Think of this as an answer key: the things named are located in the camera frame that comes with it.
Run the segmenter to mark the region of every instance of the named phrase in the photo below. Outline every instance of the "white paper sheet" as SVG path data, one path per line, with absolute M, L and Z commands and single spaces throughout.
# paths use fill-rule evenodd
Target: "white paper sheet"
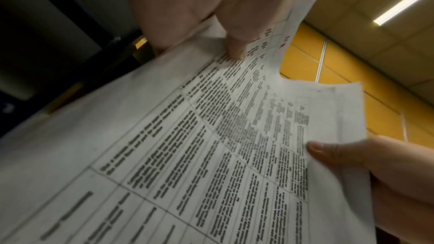
M 150 64 L 1 141 L 2 243 L 374 243 L 369 177 L 311 159 L 364 138 L 359 84 L 280 78 L 315 0 L 224 51 L 215 18 Z

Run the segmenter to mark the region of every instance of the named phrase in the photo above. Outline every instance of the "ceiling light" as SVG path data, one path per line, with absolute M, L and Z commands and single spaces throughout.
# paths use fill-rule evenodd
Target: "ceiling light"
M 403 0 L 400 3 L 393 6 L 390 10 L 383 13 L 378 17 L 374 22 L 378 24 L 379 26 L 383 25 L 387 21 L 389 21 L 391 18 L 402 12 L 403 10 L 407 9 L 408 7 L 412 6 L 414 3 L 416 3 L 419 0 Z

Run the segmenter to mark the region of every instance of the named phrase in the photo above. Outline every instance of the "wall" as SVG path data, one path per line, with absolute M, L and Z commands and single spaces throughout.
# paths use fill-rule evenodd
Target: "wall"
M 325 40 L 300 25 L 280 73 L 289 79 L 315 81 Z M 330 41 L 319 82 L 362 83 L 368 136 L 390 136 L 434 148 L 434 108 Z

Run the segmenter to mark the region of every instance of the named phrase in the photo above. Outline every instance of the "fingernail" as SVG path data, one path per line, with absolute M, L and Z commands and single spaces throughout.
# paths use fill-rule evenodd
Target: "fingernail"
M 307 146 L 312 150 L 315 150 L 317 152 L 322 152 L 322 148 L 324 147 L 324 143 L 318 142 L 318 141 L 309 141 L 307 143 Z

